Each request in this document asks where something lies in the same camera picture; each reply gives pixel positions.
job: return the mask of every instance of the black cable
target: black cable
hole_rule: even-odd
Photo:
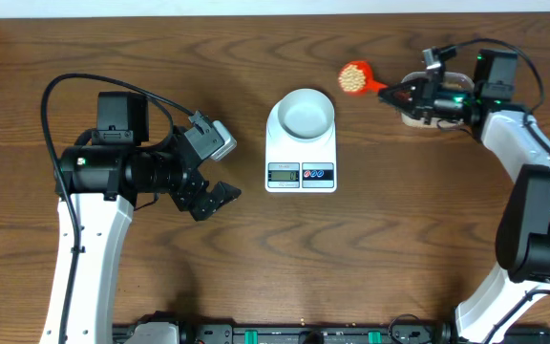
[[[516,46],[494,38],[476,38],[473,40],[469,40],[467,42],[455,44],[455,48],[460,49],[460,48],[467,47],[469,45],[473,45],[475,43],[492,43],[492,44],[501,45],[502,47],[506,47],[514,51],[519,56],[521,56],[523,60],[525,60],[525,63],[527,63],[527,66],[530,68],[530,70],[532,70],[532,74],[534,74],[534,78],[536,79],[536,82],[538,83],[538,86],[539,86],[540,101],[536,105],[534,105],[532,109],[530,109],[530,112],[534,113],[542,105],[542,103],[544,103],[545,94],[544,94],[544,85],[542,84],[542,78],[540,77],[539,71],[534,65],[534,62],[532,62],[532,59],[530,58],[530,56],[528,56],[526,53],[524,53],[521,49],[517,48]]]
[[[142,205],[142,206],[138,206],[138,207],[136,207],[135,209],[133,209],[133,211],[138,211],[138,210],[140,210],[140,209],[142,209],[142,208],[144,208],[144,207],[146,207],[146,206],[150,206],[150,205],[152,205],[152,204],[156,204],[156,202],[158,202],[158,201],[159,201],[159,194],[158,194],[158,192],[155,192],[155,193],[154,193],[154,200],[153,200],[152,202],[148,202],[147,204],[144,204],[144,205]]]
[[[167,145],[169,145],[169,142],[173,138],[173,131],[175,130],[174,129],[175,125],[173,123],[173,117],[171,116],[169,111],[167,109],[165,109],[165,107],[162,106],[162,104],[160,104],[160,102],[158,100],[156,100],[152,97],[148,97],[148,100],[150,100],[151,103],[153,103],[156,107],[158,107],[159,110],[167,117],[167,119],[169,119],[169,133],[167,134],[167,136],[164,139],[162,139],[161,142],[159,142],[155,145],[151,145],[149,147],[139,147],[138,149],[139,150],[144,150],[144,151],[159,151],[163,147],[166,147]]]
[[[509,321],[509,319],[511,319],[515,315],[515,313],[517,313],[523,307],[523,305],[525,305],[527,302],[532,301],[532,298],[538,294],[550,295],[550,290],[530,290],[526,292],[525,296],[523,296],[523,298],[519,302],[517,302],[517,304],[508,313],[506,313],[506,315],[504,315],[504,317],[500,319],[500,321],[498,321],[496,325],[494,325],[494,328],[489,332],[487,338],[485,339],[485,341],[483,341],[483,343],[489,343],[494,338],[494,335],[496,335],[496,332],[502,326],[504,326],[504,324],[506,324],[506,322]]]
[[[546,151],[550,156],[550,146],[546,144],[546,142],[542,140],[542,137],[534,130],[532,125],[535,123],[529,120],[529,118],[530,113],[525,112],[525,114],[523,115],[523,127],[530,133],[532,138],[534,138],[534,140],[539,143],[540,147],[542,147],[542,149],[544,149],[544,151]]]
[[[398,316],[396,316],[390,323],[390,325],[388,326],[388,337],[390,338],[390,340],[392,342],[394,342],[395,344],[404,344],[402,343],[400,340],[396,339],[396,337],[391,333],[391,330],[393,329],[393,324],[396,323],[398,320],[400,320],[400,318],[403,318],[403,317],[411,317],[415,320],[417,320],[417,322],[420,322],[421,323],[421,319],[419,319],[419,317],[417,315],[414,315],[414,314],[411,314],[411,313],[404,313],[404,314],[400,314]],[[432,331],[430,331],[430,329],[428,329],[428,327],[426,327],[426,325],[421,325],[424,330],[428,333],[428,335],[430,336],[430,339],[428,339],[427,341],[425,342],[422,342],[422,343],[419,343],[419,344],[428,344],[428,343],[431,343],[432,342]]]
[[[158,101],[162,101],[165,104],[171,105],[175,107],[176,109],[182,111],[188,116],[193,116],[192,112],[190,110],[182,107],[181,105],[177,104],[176,102],[169,100],[167,98],[155,95],[151,92],[145,91],[137,86],[131,85],[129,83],[126,83],[124,81],[112,79],[106,76],[100,76],[100,75],[89,75],[89,74],[79,74],[79,73],[71,73],[71,74],[65,74],[65,75],[59,75],[57,76],[53,81],[51,81],[48,86],[46,86],[46,89],[44,90],[44,94],[42,96],[42,102],[41,102],[41,122],[42,122],[42,131],[44,132],[44,141],[46,142],[46,148],[48,149],[48,153],[50,155],[50,158],[53,162],[54,167],[54,174],[56,176],[56,180],[61,185],[61,193],[63,195],[63,200],[67,204],[67,209],[69,210],[71,219],[72,219],[72,227],[74,228],[74,246],[72,247],[72,262],[70,265],[70,271],[69,271],[69,278],[67,280],[67,288],[65,290],[65,299],[63,301],[63,310],[61,312],[61,323],[59,328],[59,334],[58,334],[58,342],[59,344],[65,344],[66,336],[67,336],[67,321],[69,319],[69,310],[70,305],[72,302],[72,294],[74,292],[74,281],[75,281],[75,272],[77,270],[77,261],[79,258],[81,246],[80,246],[80,225],[77,220],[77,216],[75,214],[74,205],[72,204],[72,200],[69,194],[69,189],[67,184],[65,183],[65,179],[63,177],[63,172],[61,171],[60,164],[58,163],[58,157],[56,156],[56,151],[54,150],[54,144],[53,144],[53,138],[50,134],[50,128],[48,126],[48,99],[50,98],[50,94],[53,91],[54,87],[61,81],[65,79],[70,78],[86,78],[91,80],[98,80],[103,82],[108,82],[115,84],[117,86],[125,87],[127,89],[130,89],[132,91],[138,92],[140,94],[143,94],[145,96],[148,96],[149,98],[153,98]]]
[[[450,127],[450,128],[443,128],[440,126],[440,122],[441,121],[444,121],[446,123],[450,123],[450,124],[455,124],[455,126],[453,127]],[[460,131],[462,133],[466,133],[468,135],[470,135],[470,137],[472,138],[473,137],[473,134],[466,128],[463,128],[461,125],[463,125],[463,123],[458,123],[458,122],[455,122],[455,121],[452,121],[452,120],[449,120],[449,119],[445,119],[445,118],[441,118],[439,119],[437,122],[436,122],[436,128],[438,128],[441,132],[456,132],[456,131]]]
[[[86,129],[80,134],[79,137],[74,142],[74,145],[87,145],[88,142],[93,138],[93,132],[96,128]]]

